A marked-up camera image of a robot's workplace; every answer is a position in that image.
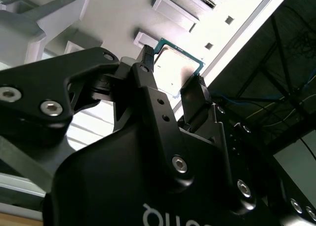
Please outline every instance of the wire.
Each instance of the wire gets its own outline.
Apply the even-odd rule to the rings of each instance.
[[[303,101],[301,101],[300,104],[301,104],[302,102],[305,102],[305,101],[308,100],[309,98],[314,97],[314,96],[316,96],[316,94],[312,94],[312,95],[308,96],[306,99],[304,99]],[[295,110],[296,110],[296,109],[293,109],[282,121],[278,121],[278,122],[276,122],[276,123],[272,123],[272,124],[269,124],[269,125],[264,125],[263,127],[275,126],[275,125],[277,125],[277,124],[279,124],[279,123],[282,123],[283,121],[287,120]]]
[[[232,104],[237,104],[237,105],[247,105],[248,104],[248,102],[247,103],[246,102],[235,102],[235,101],[227,98],[225,95],[222,95],[222,94],[217,93],[217,92],[213,92],[213,94],[217,94],[217,95],[221,96],[222,98],[226,99],[227,101],[231,102]]]
[[[287,109],[281,109],[281,110],[271,110],[273,111],[275,114],[277,113],[288,113],[290,111],[292,111],[293,108],[287,108]],[[261,120],[259,120],[259,123],[262,123],[262,124],[266,124],[267,121],[270,119],[272,115],[270,114],[269,116],[266,116],[266,117],[263,117]]]
[[[224,99],[226,99],[227,101],[232,101],[229,98],[225,97],[224,95],[221,95]],[[276,118],[280,119],[281,122],[284,123],[284,125],[286,125],[287,127],[291,127],[289,124],[287,124],[281,117],[279,117],[278,115],[274,114],[272,111],[270,111],[269,109],[266,109],[265,107],[261,106],[260,104],[257,103],[253,103],[253,102],[243,102],[243,104],[245,103],[249,103],[249,104],[253,104],[256,106],[261,107],[263,110],[266,110],[267,112],[270,112],[273,116],[275,116]],[[306,142],[300,137],[300,140],[302,141],[302,143],[305,145],[305,147],[308,149],[308,151],[311,153],[311,155],[313,156],[314,160],[316,161],[316,156],[314,155],[313,151],[311,150],[311,148],[306,144]]]
[[[308,31],[300,31],[298,36],[296,36],[286,47],[295,51],[292,55],[314,58],[316,56],[316,30],[311,27],[311,22],[307,22],[295,9],[288,5],[284,5],[283,7],[293,12],[308,29]]]
[[[303,88],[305,88],[309,83],[311,83],[311,82],[315,79],[315,77],[316,77],[316,68],[312,71],[312,73],[311,73],[311,75],[310,75],[310,77],[309,77],[309,81],[303,86]],[[274,102],[273,102],[273,103],[270,103],[270,104],[266,105],[265,108],[268,108],[268,107],[270,107],[270,106],[273,105],[273,104],[275,104],[275,103],[274,103]],[[255,114],[261,112],[262,110],[264,110],[264,109],[260,109],[260,110],[258,110],[258,111],[256,111],[256,112],[250,114],[248,117],[246,117],[246,120],[249,119],[249,118],[251,118],[251,117],[254,116]]]

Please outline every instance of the white plastic part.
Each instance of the white plastic part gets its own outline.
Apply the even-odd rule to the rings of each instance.
[[[197,5],[199,8],[201,8],[204,11],[209,12],[213,10],[210,6],[208,6],[206,3],[204,3],[201,0],[191,0],[191,1],[193,1],[195,5]]]
[[[0,10],[0,62],[15,67],[40,60],[47,43],[81,19],[88,3],[54,0],[21,14]]]
[[[150,47],[155,48],[158,44],[158,40],[145,32],[139,31],[134,40],[134,44],[140,48],[143,48],[144,45],[149,45]]]
[[[158,11],[189,32],[195,24],[198,23],[198,19],[196,17],[179,7],[171,0],[156,0],[153,5],[153,10]]]
[[[44,197],[46,192],[26,178],[0,173],[0,187]]]
[[[72,53],[72,52],[78,52],[83,50],[83,47],[78,46],[77,44],[68,41],[65,49],[65,54]]]

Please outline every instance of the blue cable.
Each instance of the blue cable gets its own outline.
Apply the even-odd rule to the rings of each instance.
[[[313,70],[313,72],[310,74],[310,77],[308,79],[308,81],[306,82],[306,84],[303,86],[303,88],[306,88],[308,86],[308,82],[310,82],[313,77],[316,75],[316,68]],[[218,92],[213,92],[213,94],[217,94],[219,96],[221,96],[222,98],[226,99],[227,101],[231,102],[232,104],[236,104],[236,105],[247,105],[247,104],[251,104],[251,103],[247,103],[247,102],[237,102],[237,101],[233,101],[229,98],[227,98],[225,95],[218,93]],[[283,95],[269,95],[269,96],[265,96],[263,97],[264,99],[279,99],[283,97]]]
[[[225,95],[220,94],[220,93],[217,93],[217,92],[214,92],[213,94],[217,94],[217,95],[223,97],[224,99],[226,99],[227,101],[229,101],[229,102],[231,102],[231,103],[233,103],[233,104],[237,104],[237,105],[247,105],[247,104],[250,104],[250,103],[244,103],[244,102],[236,102],[236,101],[233,101],[233,100],[227,98]]]

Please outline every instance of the white wall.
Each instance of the white wall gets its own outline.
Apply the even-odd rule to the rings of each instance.
[[[316,131],[306,135],[303,140],[316,155]],[[316,207],[316,161],[306,146],[298,140],[277,153],[275,158]]]
[[[0,212],[9,215],[15,215],[27,219],[42,221],[42,213],[34,210],[0,203]]]

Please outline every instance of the robotic arm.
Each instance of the robotic arm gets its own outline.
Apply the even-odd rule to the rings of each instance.
[[[314,224],[312,204],[199,75],[177,123],[153,53],[119,62],[92,48],[0,72],[1,159],[47,192],[44,225]],[[115,131],[74,152],[72,116],[100,100],[115,104]]]

